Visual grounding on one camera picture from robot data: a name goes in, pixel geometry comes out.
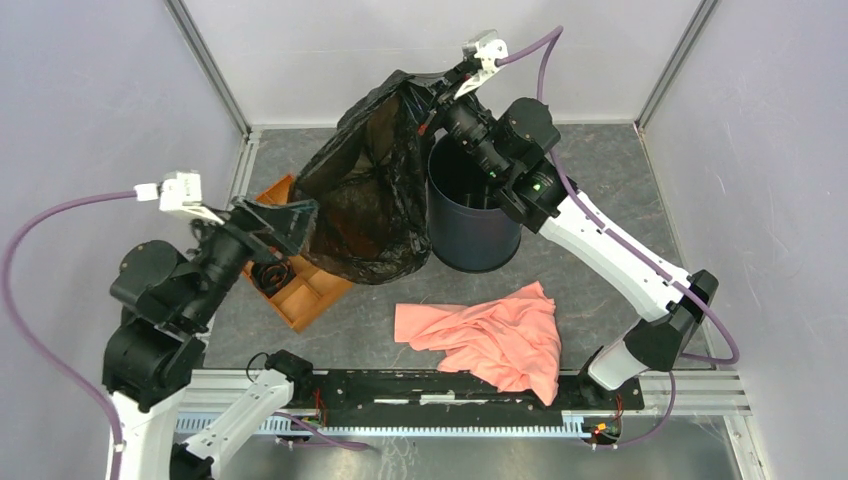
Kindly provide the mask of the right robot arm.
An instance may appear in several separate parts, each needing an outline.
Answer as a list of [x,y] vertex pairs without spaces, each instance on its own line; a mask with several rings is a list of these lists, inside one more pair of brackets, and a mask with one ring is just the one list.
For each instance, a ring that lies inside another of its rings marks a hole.
[[472,95],[445,93],[419,133],[437,129],[469,155],[510,219],[574,254],[637,312],[637,323],[582,368],[580,400],[602,408],[631,378],[671,371],[707,316],[717,278],[662,259],[594,205],[550,159],[561,134],[541,101],[519,98],[495,118]]

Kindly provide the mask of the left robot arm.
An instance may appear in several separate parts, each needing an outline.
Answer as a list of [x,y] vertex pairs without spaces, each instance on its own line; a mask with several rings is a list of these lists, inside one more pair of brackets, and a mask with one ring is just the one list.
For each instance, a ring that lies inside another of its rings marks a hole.
[[211,425],[177,443],[178,410],[206,346],[202,335],[249,263],[297,255],[319,210],[314,200],[266,205],[236,198],[227,210],[168,201],[198,245],[185,255],[153,240],[123,258],[111,296],[122,307],[107,342],[103,383],[123,428],[123,479],[215,479],[261,424],[314,394],[312,365],[286,351],[271,354],[256,379]]

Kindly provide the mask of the dark blue trash bin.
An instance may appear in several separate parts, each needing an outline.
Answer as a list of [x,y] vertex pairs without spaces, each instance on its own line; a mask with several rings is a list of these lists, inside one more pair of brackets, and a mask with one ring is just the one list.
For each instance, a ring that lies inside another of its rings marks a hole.
[[497,270],[520,246],[522,226],[500,209],[494,184],[447,135],[427,162],[427,224],[433,253],[461,272]]

